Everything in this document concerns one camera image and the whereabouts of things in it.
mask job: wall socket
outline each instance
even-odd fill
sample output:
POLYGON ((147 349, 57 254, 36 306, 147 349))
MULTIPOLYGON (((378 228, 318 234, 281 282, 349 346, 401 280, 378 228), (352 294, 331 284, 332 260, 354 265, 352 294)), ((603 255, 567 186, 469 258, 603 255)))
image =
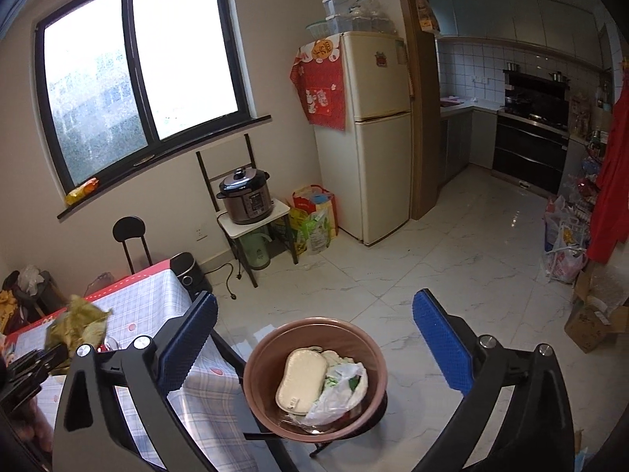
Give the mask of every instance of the wall socket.
POLYGON ((196 240, 201 241, 203 238, 208 237, 207 233, 203 229, 196 230, 196 240))

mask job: black window frame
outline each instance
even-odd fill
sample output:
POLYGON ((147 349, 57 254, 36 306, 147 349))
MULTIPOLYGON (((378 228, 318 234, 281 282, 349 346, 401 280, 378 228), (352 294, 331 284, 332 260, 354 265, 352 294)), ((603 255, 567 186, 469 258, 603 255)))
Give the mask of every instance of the black window frame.
MULTIPOLYGON (((48 86, 46 84, 46 67, 44 58, 44 40, 46 27, 61 19, 72 10, 92 0, 73 0, 62 6, 48 17, 42 19, 35 28, 35 82, 37 87, 37 99, 40 110, 40 118, 42 119, 43 131, 50 151, 52 162, 57 171, 59 181, 65 190, 69 193, 71 190, 80 186, 87 179, 74 183, 70 176, 64 155, 59 145, 59 138, 53 121, 53 116, 48 98, 48 86)), ((159 161, 162 157, 169 156, 180 149, 185 149, 190 144, 198 143, 199 140, 219 136, 229 133, 239 125, 247 125, 252 122, 250 109, 246 97, 245 84, 240 66, 240 58, 238 55, 238 47, 234 34, 234 26, 232 22, 229 0, 217 0, 218 13, 221 22, 221 30, 223 33, 223 42, 227 55, 230 73, 232 77, 232 86, 238 109, 235 112, 221 116, 211 121, 202 122, 194 125, 174 135, 160 139, 157 134, 153 114, 150 110, 149 99, 147 97, 144 80, 142 77, 141 59, 138 55, 137 42, 135 37, 135 26, 133 20, 133 0, 121 0, 122 3, 122 25, 125 39, 125 53, 127 55, 127 66, 131 78, 131 88, 133 97, 136 100, 138 114, 144 135, 147 139, 147 146, 136 151, 125 158, 122 158, 92 174, 91 177, 99 179, 101 185, 111 185, 117 181, 131 175, 138 170, 138 167, 146 167, 147 165, 159 161)))

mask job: frosted glass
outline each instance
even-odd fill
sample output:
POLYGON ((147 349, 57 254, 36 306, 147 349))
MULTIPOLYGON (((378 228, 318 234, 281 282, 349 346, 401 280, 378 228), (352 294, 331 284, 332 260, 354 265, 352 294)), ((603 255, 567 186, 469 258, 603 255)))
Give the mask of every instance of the frosted glass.
POLYGON ((125 56, 121 0, 92 0, 44 33, 55 131, 74 184, 147 146, 125 56))
POLYGON ((238 110, 216 0, 133 0, 160 139, 238 110))

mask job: wooden door frame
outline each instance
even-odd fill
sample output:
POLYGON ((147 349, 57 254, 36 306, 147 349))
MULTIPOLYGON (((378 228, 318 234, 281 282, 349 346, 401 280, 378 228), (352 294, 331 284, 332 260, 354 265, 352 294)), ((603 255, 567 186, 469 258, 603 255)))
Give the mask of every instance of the wooden door frame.
POLYGON ((439 183, 439 73, 435 36, 423 32, 415 0, 400 0, 408 63, 413 83, 413 183, 411 218, 417 220, 435 206, 439 183))

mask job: refrigerator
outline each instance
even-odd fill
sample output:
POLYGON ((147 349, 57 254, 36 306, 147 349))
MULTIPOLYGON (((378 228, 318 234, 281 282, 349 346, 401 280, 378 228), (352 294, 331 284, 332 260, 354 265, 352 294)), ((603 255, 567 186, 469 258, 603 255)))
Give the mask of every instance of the refrigerator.
POLYGON ((408 221, 412 136, 404 41, 341 35, 345 130, 316 125, 323 186, 336 195, 338 225, 373 245, 408 221))

